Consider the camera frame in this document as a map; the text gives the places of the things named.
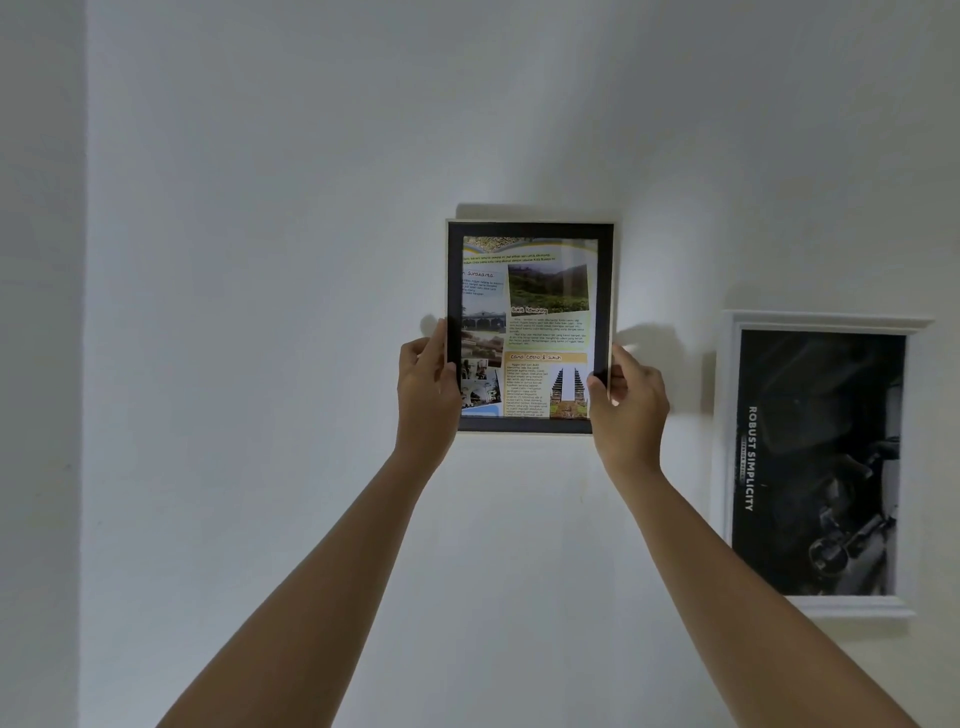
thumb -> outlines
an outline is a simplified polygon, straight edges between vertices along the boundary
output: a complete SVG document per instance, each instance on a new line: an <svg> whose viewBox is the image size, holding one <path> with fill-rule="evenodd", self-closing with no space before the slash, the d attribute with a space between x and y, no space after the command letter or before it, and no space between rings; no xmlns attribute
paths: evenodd
<svg viewBox="0 0 960 728"><path fill-rule="evenodd" d="M452 361L444 364L440 372L440 393L445 397L460 398L460 385L457 383L457 365Z"/></svg>
<svg viewBox="0 0 960 728"><path fill-rule="evenodd" d="M613 408L613 404L607 394L607 388L599 378L594 375L588 376L587 388L590 390L589 416L591 419L597 415L602 417Z"/></svg>

hand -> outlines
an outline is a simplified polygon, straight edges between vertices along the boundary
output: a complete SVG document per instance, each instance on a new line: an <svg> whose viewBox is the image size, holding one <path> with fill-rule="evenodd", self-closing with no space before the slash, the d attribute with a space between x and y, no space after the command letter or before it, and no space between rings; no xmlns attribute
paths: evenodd
<svg viewBox="0 0 960 728"><path fill-rule="evenodd" d="M603 382L587 377L593 443L614 482L637 471L659 473L660 437L670 411L663 377L623 347L613 347L613 361L609 397Z"/></svg>
<svg viewBox="0 0 960 728"><path fill-rule="evenodd" d="M433 336L404 344L396 384L400 415L394 453L431 473L443 462L460 422L457 366L444 364L445 343L446 320L441 319Z"/></svg>

framed photo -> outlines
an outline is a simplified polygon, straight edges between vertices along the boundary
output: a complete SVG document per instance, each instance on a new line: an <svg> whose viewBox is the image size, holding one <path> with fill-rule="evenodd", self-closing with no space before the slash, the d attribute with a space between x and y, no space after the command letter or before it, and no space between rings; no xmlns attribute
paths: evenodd
<svg viewBox="0 0 960 728"><path fill-rule="evenodd" d="M914 614L909 364L930 323L723 313L711 523L810 617Z"/></svg>
<svg viewBox="0 0 960 728"><path fill-rule="evenodd" d="M447 360L460 429L586 433L610 368L613 224L448 220Z"/></svg>

frame border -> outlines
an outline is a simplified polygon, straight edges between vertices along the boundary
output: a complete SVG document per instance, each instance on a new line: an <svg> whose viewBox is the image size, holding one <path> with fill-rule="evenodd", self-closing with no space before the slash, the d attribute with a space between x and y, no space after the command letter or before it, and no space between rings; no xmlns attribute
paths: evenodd
<svg viewBox="0 0 960 728"><path fill-rule="evenodd" d="M615 223L455 220L446 221L446 360L457 364L460 383L460 330L463 305L464 237L495 235L503 237L557 237L597 241L596 325L593 365L606 385L610 370L613 339L613 240ZM527 417L465 417L461 414L461 432L521 432L540 434L583 434L593 432L590 420L549 420Z"/></svg>
<svg viewBox="0 0 960 728"><path fill-rule="evenodd" d="M787 599L811 618L907 619L916 616L912 604L917 595L919 536L921 532L920 489L916 477L914 446L918 432L914 408L911 366L915 339L933 319L930 317L871 316L842 313L725 310L722 312L717 347L716 392L713 403L713 452L710 477L709 522L731 543L733 488L736 454L736 403L739 388L740 335L744 330L844 331L906 336L903 369L904 433L900 451L900 497L897 552L894 564L894 594L886 596L788 596Z"/></svg>

forearm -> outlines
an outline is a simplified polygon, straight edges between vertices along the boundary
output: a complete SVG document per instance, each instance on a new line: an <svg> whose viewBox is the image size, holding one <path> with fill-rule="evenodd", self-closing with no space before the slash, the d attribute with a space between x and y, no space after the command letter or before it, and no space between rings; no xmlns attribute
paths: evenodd
<svg viewBox="0 0 960 728"><path fill-rule="evenodd" d="M392 456L160 725L331 723L430 474Z"/></svg>
<svg viewBox="0 0 960 728"><path fill-rule="evenodd" d="M714 533L660 473L614 482L741 726L914 726L816 625Z"/></svg>

